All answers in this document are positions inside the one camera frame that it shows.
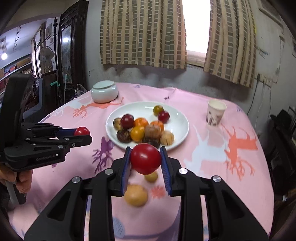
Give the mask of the person left hand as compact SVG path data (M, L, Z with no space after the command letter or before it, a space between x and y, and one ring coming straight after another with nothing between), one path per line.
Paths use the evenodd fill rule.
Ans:
M16 182L16 188L22 194L28 193L30 191L31 185L32 185L32 176L33 176L33 171L27 170L27 171L20 172L18 174L18 178L16 178L15 173L10 168L1 164L1 167L0 167L1 183L5 185L6 184L5 181Z

